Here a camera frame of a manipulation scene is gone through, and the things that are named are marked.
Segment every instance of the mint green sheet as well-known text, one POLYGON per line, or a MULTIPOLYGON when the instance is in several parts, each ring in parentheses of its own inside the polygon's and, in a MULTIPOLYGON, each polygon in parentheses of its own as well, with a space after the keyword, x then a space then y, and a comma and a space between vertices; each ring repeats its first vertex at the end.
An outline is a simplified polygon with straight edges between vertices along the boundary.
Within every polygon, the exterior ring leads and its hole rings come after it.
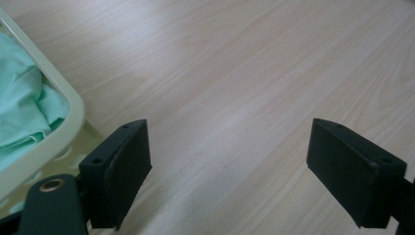
POLYGON ((42 83, 25 50, 0 32, 0 171, 63 122, 68 101, 42 83))

